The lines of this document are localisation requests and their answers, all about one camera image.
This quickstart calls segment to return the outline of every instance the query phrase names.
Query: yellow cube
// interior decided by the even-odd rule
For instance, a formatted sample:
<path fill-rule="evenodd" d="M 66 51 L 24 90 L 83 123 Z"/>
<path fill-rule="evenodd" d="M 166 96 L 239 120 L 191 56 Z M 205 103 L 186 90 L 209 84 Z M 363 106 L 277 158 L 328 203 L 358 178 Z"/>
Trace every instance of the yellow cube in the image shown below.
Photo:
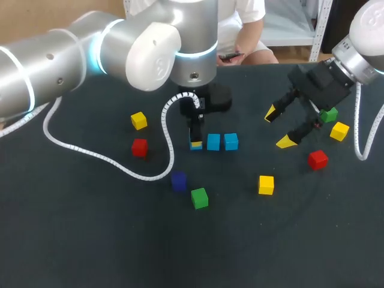
<path fill-rule="evenodd" d="M 331 137 L 336 140 L 343 141 L 344 138 L 347 136 L 348 130 L 349 130 L 348 125 L 337 122 L 335 126 L 332 128 Z"/>
<path fill-rule="evenodd" d="M 259 194 L 272 195 L 274 193 L 274 177 L 260 176 L 259 179 Z"/>
<path fill-rule="evenodd" d="M 139 112 L 131 115 L 132 124 L 136 130 L 147 127 L 146 118 L 143 112 Z"/>

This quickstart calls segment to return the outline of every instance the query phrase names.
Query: light blue cube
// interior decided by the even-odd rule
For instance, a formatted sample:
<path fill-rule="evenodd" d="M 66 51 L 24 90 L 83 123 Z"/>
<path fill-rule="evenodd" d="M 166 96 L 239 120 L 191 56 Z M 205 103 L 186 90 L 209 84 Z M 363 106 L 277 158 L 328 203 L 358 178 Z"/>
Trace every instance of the light blue cube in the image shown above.
<path fill-rule="evenodd" d="M 191 142 L 191 135 L 189 135 L 189 141 L 190 141 L 190 149 L 191 151 L 194 151 L 194 150 L 202 150 L 203 149 L 203 142 L 199 145 L 199 146 L 195 146 L 193 147 L 192 146 L 192 142 Z"/>
<path fill-rule="evenodd" d="M 238 135 L 236 133 L 225 134 L 224 141 L 226 144 L 226 150 L 237 150 L 239 148 Z"/>
<path fill-rule="evenodd" d="M 220 134 L 208 134 L 206 149 L 210 151 L 220 150 Z"/>
<path fill-rule="evenodd" d="M 203 149 L 203 144 L 197 146 L 197 147 L 192 147 L 192 143 L 190 142 L 190 149 L 193 150 L 202 150 Z"/>

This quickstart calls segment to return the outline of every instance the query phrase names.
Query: wall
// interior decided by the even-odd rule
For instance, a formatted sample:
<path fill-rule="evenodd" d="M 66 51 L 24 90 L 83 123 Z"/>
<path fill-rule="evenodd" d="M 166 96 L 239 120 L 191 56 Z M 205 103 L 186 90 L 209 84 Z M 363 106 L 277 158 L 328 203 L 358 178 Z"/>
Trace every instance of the wall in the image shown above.
<path fill-rule="evenodd" d="M 122 0 L 0 0 L 0 44 L 66 27 L 91 10 L 125 18 Z"/>

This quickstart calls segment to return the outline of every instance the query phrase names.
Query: shorts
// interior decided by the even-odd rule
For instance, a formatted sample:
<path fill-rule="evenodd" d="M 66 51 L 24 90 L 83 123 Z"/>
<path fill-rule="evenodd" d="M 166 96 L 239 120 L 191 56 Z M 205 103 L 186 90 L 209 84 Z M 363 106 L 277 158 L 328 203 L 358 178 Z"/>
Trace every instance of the shorts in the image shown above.
<path fill-rule="evenodd" d="M 230 18 L 220 21 L 218 24 L 218 34 L 217 34 L 217 53 L 218 54 L 228 54 L 233 53 L 235 51 L 235 43 L 237 36 L 242 28 L 241 19 L 239 14 L 236 12 Z M 268 47 L 266 47 L 261 41 L 257 44 L 256 48 L 253 52 L 260 50 L 268 50 L 271 51 Z"/>

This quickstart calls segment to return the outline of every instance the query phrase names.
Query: green cube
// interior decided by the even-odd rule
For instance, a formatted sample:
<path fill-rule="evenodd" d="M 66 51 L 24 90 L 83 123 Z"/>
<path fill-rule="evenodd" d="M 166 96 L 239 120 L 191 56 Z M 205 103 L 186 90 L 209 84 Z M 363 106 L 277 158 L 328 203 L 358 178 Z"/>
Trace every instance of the green cube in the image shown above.
<path fill-rule="evenodd" d="M 338 111 L 333 107 L 330 111 L 321 110 L 320 116 L 324 123 L 334 122 L 337 119 Z"/>
<path fill-rule="evenodd" d="M 192 202 L 195 209 L 200 209 L 208 206 L 208 195 L 204 188 L 191 191 Z"/>

